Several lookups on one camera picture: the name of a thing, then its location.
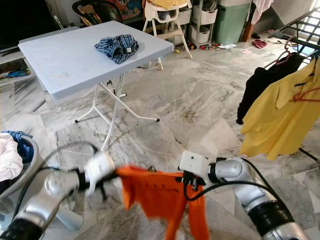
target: high chair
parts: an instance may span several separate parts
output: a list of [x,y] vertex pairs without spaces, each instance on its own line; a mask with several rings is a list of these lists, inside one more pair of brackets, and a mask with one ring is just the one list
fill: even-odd
[[[186,1],[185,3],[179,4],[179,5],[175,5],[170,9],[165,9],[163,7],[155,6],[155,5],[149,3],[146,0],[145,1],[145,8],[144,8],[144,15],[145,15],[146,20],[145,20],[145,23],[144,23],[143,32],[146,31],[148,22],[152,21],[152,28],[153,28],[153,35],[154,36],[156,36],[158,38],[161,38],[163,40],[171,38],[171,37],[174,37],[174,36],[181,36],[185,51],[188,54],[188,58],[192,59],[192,56],[191,56],[191,54],[189,52],[189,49],[188,49],[188,46],[187,46],[187,43],[186,43],[186,40],[185,40],[185,37],[184,37],[184,33],[183,33],[182,29],[181,29],[181,26],[180,26],[180,23],[179,23],[179,20],[178,20],[179,9],[183,8],[183,7],[187,6],[187,5],[189,6],[189,8],[191,8],[191,5],[188,4],[188,1]],[[165,19],[160,19],[158,12],[170,12],[170,14],[166,15]],[[168,25],[168,23],[170,23],[170,22],[173,22],[173,23],[175,23],[177,25],[178,29],[175,29],[173,31],[169,31],[169,32],[157,35],[155,19],[159,23],[166,24],[166,25]],[[158,63],[159,63],[158,69],[159,70],[163,70],[164,68],[162,66],[160,57],[158,57]]]

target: orange cloth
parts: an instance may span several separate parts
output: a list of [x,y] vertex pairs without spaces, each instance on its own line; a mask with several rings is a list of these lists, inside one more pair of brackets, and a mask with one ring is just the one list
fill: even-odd
[[[174,240],[187,204],[184,185],[176,181],[176,177],[182,177],[183,174],[149,172],[134,166],[118,168],[116,173],[121,177],[125,207],[129,209],[134,202],[138,202],[148,218],[167,219],[165,239]],[[199,186],[198,192],[202,190],[202,186]],[[198,193],[192,191],[191,186],[188,186],[187,192],[190,197]],[[209,239],[205,198],[202,196],[190,201],[188,206],[191,234],[196,240]]]

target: television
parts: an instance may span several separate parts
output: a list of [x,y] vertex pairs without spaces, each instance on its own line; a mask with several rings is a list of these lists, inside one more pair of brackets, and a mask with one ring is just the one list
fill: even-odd
[[45,0],[0,0],[0,52],[57,29]]

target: blue checkered cloth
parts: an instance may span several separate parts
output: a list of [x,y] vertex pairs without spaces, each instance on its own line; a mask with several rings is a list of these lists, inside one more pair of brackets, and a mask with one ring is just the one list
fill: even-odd
[[138,42],[130,34],[102,38],[94,45],[95,49],[104,53],[116,64],[122,64],[139,49]]

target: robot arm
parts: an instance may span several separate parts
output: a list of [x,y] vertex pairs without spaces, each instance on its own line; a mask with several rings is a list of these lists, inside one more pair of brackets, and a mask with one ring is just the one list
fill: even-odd
[[83,169],[52,172],[42,189],[29,199],[0,239],[40,239],[59,210],[60,203],[78,190],[86,190],[85,194],[91,195],[96,184],[114,172],[115,164],[110,156],[98,152]]
[[[246,181],[265,186],[249,165],[239,157],[211,162],[193,152],[182,154],[179,169],[184,175],[199,177],[206,185]],[[183,177],[187,182],[190,177]],[[249,184],[233,185],[232,189],[244,211],[257,228],[262,240],[309,240],[294,221],[287,207],[267,190]]]

